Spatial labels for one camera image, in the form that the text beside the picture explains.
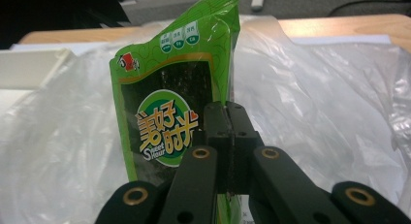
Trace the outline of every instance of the wooden table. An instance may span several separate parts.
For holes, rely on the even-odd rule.
[[[411,53],[411,18],[402,15],[349,16],[279,20],[289,37],[389,35],[393,44]],[[109,42],[139,27],[31,32],[21,44]]]

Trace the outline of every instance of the seaweed snack package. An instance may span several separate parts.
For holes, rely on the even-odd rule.
[[[151,41],[111,60],[130,180],[172,179],[192,132],[203,128],[205,105],[231,100],[238,32],[237,0],[201,0]]]

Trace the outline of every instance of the gray floor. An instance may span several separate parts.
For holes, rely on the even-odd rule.
[[[137,0],[123,4],[132,25],[178,17],[198,0]],[[363,0],[265,0],[264,8],[251,11],[251,0],[239,0],[239,12],[245,15],[270,15],[277,18],[307,18],[328,16],[341,5]],[[409,14],[411,2],[390,0],[396,3],[376,2],[354,4],[332,13],[333,16],[358,16],[374,14]]]

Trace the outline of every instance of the black cable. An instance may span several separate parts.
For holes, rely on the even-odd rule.
[[[363,4],[363,3],[401,3],[401,4],[405,4],[405,3],[411,3],[411,1],[403,1],[403,0],[359,0],[359,1],[345,3],[343,5],[340,5],[336,8],[334,8],[334,9],[332,9],[329,12],[329,14],[327,15],[327,17],[333,16],[336,12],[338,12],[339,10],[341,10],[343,8],[353,6],[353,5],[357,5],[357,4]]]

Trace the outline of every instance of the red logo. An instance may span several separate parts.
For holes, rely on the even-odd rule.
[[[140,68],[139,61],[131,55],[131,52],[123,54],[118,59],[118,64],[126,71],[137,70]]]

